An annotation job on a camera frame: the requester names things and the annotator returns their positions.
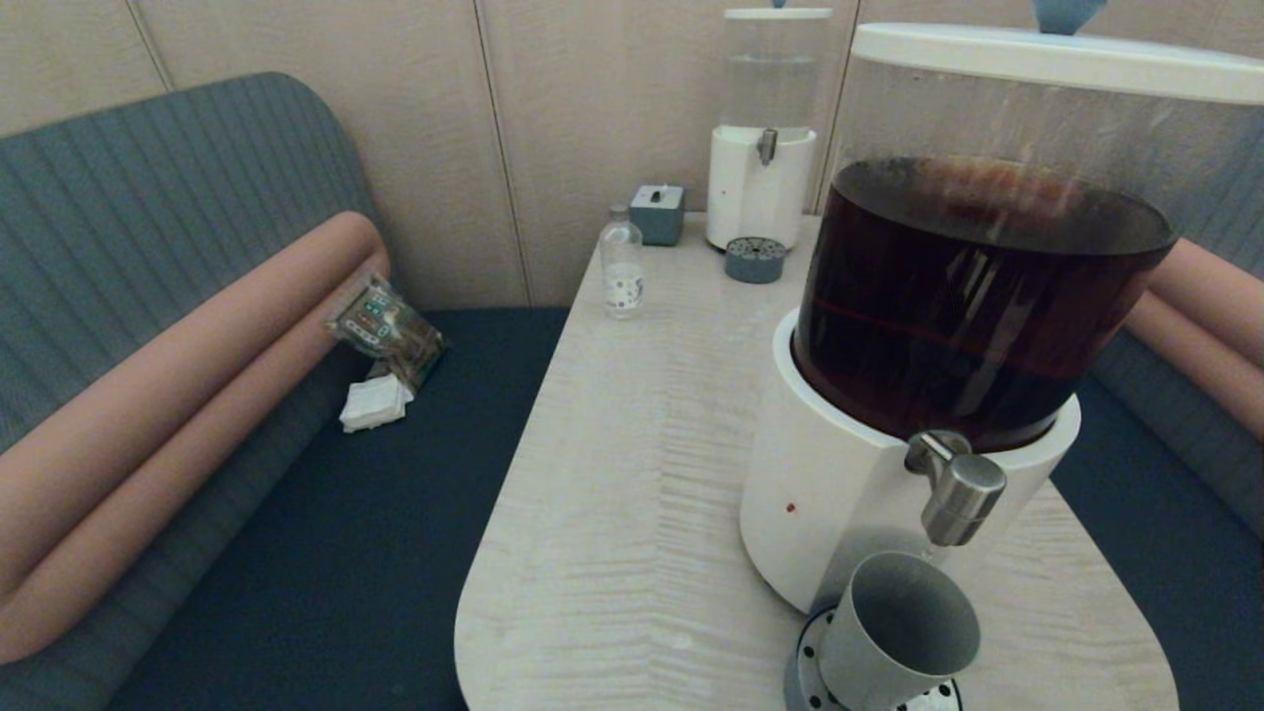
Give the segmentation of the large silver dispenser tap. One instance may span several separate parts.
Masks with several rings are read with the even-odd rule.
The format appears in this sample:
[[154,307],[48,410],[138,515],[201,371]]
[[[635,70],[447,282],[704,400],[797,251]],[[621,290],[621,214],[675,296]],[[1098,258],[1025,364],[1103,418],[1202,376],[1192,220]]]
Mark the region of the large silver dispenser tap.
[[920,512],[921,529],[930,544],[964,547],[988,520],[1007,487],[1007,474],[975,453],[957,431],[919,431],[908,440],[904,467],[930,485]]

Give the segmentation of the grey plastic cup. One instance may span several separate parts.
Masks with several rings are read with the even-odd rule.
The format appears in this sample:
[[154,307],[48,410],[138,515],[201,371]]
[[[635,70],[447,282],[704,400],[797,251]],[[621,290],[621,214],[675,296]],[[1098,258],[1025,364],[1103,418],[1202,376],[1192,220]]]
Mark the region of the grey plastic cup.
[[959,584],[904,552],[866,557],[819,648],[827,692],[846,711],[892,711],[975,664],[983,625]]

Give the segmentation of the clear plastic bottle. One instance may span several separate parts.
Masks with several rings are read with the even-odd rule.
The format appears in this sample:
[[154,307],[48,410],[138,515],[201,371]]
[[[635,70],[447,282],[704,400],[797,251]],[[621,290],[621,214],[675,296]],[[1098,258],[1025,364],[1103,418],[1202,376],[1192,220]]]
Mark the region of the clear plastic bottle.
[[628,205],[609,209],[608,221],[597,235],[605,315],[635,318],[645,299],[643,235],[631,220]]

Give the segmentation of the small grey box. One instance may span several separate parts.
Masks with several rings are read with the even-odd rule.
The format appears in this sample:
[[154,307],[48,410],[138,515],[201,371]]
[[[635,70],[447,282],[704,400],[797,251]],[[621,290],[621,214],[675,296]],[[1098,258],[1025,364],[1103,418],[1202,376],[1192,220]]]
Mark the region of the small grey box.
[[642,233],[643,244],[675,247],[683,235],[686,190],[681,185],[645,183],[629,202],[629,219]]

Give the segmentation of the small grey drip tray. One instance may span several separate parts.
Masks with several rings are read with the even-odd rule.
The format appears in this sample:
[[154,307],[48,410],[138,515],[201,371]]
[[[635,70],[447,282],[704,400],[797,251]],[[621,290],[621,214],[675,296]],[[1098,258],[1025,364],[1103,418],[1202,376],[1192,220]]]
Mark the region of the small grey drip tray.
[[774,283],[781,280],[787,247],[763,237],[739,237],[724,250],[724,275],[741,283]]

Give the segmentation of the small clear water dispenser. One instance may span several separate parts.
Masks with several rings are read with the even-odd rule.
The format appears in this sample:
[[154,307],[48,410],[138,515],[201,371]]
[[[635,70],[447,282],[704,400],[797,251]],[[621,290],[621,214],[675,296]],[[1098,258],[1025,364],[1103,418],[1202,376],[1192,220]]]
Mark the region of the small clear water dispenser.
[[[796,244],[817,152],[811,116],[829,23],[724,19],[720,114],[710,134],[707,194],[707,239],[717,249],[739,237]],[[755,153],[765,127],[779,130],[769,167]]]

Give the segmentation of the green snack package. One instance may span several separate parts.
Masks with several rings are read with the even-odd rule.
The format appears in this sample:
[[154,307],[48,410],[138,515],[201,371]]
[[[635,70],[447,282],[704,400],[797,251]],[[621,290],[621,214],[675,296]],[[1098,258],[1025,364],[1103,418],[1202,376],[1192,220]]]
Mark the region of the green snack package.
[[362,271],[327,310],[326,330],[378,361],[416,393],[447,352],[447,337],[375,271]]

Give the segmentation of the large dark-tea drink dispenser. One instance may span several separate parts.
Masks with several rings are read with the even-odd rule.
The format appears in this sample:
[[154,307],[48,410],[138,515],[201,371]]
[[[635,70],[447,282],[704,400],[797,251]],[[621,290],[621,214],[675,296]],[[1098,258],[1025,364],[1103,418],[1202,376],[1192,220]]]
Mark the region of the large dark-tea drink dispenser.
[[[875,552],[962,578],[1079,431],[1074,387],[1121,330],[1264,108],[849,58],[841,162],[739,507],[758,574],[811,614]],[[1007,474],[964,547],[930,544],[919,431]]]

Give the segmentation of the white paper napkins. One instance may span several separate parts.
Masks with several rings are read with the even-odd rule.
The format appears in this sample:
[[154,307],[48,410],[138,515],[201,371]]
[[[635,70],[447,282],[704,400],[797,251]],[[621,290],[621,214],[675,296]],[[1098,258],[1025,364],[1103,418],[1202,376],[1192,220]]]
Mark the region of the white paper napkins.
[[339,423],[348,434],[370,431],[404,417],[412,401],[415,391],[396,374],[374,377],[349,386]]

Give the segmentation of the dark blue seat cushion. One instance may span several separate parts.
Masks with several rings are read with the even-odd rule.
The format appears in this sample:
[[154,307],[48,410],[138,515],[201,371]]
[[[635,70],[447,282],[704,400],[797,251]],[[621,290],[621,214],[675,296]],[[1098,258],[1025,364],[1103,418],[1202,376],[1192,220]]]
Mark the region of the dark blue seat cushion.
[[1052,479],[1146,617],[1181,711],[1264,711],[1264,548],[1100,382],[1077,399]]
[[568,316],[430,312],[406,416],[325,425],[107,711],[468,711],[459,598]]

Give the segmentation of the large perforated metal drip tray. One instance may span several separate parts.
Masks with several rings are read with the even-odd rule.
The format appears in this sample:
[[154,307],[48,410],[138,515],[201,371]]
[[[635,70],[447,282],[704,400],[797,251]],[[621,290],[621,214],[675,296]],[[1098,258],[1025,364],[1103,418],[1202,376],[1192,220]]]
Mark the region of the large perforated metal drip tray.
[[[822,648],[838,603],[806,617],[784,672],[784,702],[787,711],[853,711],[841,703],[822,677]],[[945,679],[908,702],[884,711],[964,711],[956,679]]]

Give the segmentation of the small white dispenser lid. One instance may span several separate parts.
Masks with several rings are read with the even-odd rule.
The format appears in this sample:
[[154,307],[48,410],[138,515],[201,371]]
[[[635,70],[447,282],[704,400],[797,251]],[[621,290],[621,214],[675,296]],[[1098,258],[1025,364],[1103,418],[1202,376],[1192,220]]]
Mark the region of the small white dispenser lid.
[[817,8],[817,6],[789,6],[787,1],[776,0],[770,6],[758,8],[732,8],[726,9],[723,18],[726,20],[741,20],[741,22],[808,22],[808,20],[827,20],[833,16],[832,8]]

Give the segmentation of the pink bolster cushion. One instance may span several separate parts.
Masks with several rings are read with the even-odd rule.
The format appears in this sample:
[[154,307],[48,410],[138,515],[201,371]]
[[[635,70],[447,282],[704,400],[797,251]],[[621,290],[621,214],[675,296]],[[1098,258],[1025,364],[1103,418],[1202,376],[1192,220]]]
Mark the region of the pink bolster cushion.
[[1179,239],[1152,275],[1149,291],[1264,369],[1264,280]]
[[332,350],[324,309],[388,266],[373,221],[336,214],[128,356],[0,454],[0,601],[107,493],[246,369],[305,378]]
[[1264,442],[1264,309],[1218,299],[1181,304],[1149,290],[1126,329]]
[[131,472],[0,601],[0,665],[64,636],[118,583],[217,467],[303,378],[265,354]]

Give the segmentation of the large white dispenser lid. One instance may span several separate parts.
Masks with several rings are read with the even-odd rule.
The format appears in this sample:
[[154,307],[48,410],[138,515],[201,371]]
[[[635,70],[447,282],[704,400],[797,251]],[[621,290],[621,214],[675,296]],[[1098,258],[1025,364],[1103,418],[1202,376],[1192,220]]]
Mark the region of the large white dispenser lid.
[[1192,46],[1026,29],[878,22],[856,27],[861,59],[1101,94],[1264,108],[1264,59]]

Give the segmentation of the grey ribbed sofa backrest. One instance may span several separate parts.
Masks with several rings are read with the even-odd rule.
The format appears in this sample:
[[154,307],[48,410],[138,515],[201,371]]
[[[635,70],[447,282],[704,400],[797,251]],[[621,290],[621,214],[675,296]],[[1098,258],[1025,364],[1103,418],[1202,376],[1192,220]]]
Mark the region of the grey ribbed sofa backrest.
[[[329,105],[248,75],[0,139],[0,450],[331,216],[379,213]],[[86,617],[0,665],[0,711],[102,711],[335,411],[320,361]]]
[[[1192,219],[1178,240],[1192,240],[1264,280],[1264,127],[1237,140],[1229,164],[1198,182],[1192,197]],[[1264,442],[1126,325],[1093,376],[1264,540]]]

